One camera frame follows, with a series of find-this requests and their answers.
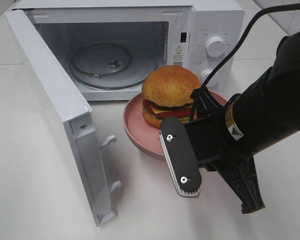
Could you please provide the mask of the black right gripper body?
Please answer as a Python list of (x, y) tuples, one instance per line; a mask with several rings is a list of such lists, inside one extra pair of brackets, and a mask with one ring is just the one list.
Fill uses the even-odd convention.
[(236, 145), (225, 123), (226, 108), (222, 105), (203, 112), (189, 123), (189, 139), (198, 166), (209, 172), (230, 170), (254, 157)]

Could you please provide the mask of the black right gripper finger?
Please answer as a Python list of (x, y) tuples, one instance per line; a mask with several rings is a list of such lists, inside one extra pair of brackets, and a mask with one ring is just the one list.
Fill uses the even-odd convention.
[(238, 158), (230, 158), (228, 161), (216, 160), (213, 167), (241, 200), (241, 212), (250, 214), (265, 208), (265, 204), (259, 188), (254, 158), (238, 161)]
[(212, 113), (222, 106), (206, 87), (203, 91), (195, 89), (190, 97), (193, 100), (198, 99), (195, 107), (197, 113)]

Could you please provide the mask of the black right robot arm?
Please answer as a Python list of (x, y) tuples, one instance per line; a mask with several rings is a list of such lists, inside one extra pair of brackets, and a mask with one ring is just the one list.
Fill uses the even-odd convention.
[(242, 213), (263, 209), (254, 155), (300, 131), (300, 32), (280, 41), (273, 66), (257, 81), (186, 131), (198, 165), (220, 174)]

